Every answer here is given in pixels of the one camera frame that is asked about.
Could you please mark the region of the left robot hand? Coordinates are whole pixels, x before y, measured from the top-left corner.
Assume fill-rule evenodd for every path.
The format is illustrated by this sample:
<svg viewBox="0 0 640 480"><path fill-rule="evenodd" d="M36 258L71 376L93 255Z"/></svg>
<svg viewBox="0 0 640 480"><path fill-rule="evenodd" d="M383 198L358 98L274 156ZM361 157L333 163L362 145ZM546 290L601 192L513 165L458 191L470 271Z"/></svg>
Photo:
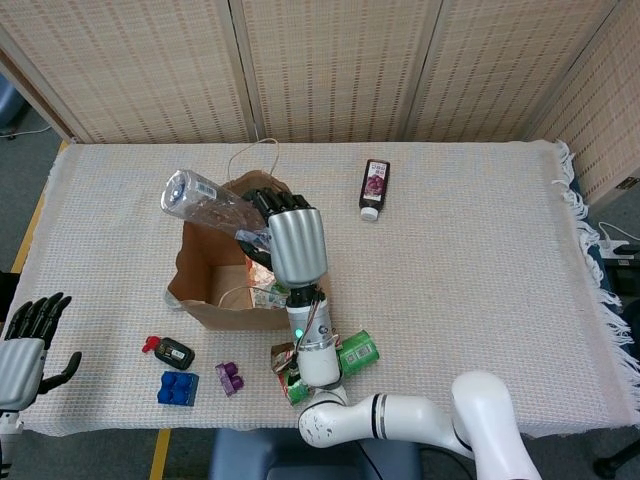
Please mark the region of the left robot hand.
<svg viewBox="0 0 640 480"><path fill-rule="evenodd" d="M20 306L1 341L1 412L21 412L40 395L66 384L76 374L82 353L71 354L66 367L46 378L44 367L64 310L72 298L57 292Z"/></svg>

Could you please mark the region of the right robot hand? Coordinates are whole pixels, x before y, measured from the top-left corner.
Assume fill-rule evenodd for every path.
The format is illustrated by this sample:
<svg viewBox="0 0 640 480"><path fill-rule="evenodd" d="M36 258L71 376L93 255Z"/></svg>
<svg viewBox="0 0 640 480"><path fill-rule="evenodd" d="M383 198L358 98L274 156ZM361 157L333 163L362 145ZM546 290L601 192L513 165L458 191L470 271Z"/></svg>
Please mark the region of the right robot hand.
<svg viewBox="0 0 640 480"><path fill-rule="evenodd" d="M270 270L289 289L315 285L328 271L322 217L304 196L272 188L243 195L262 216L265 227L236 234L236 242L251 260Z"/></svg>

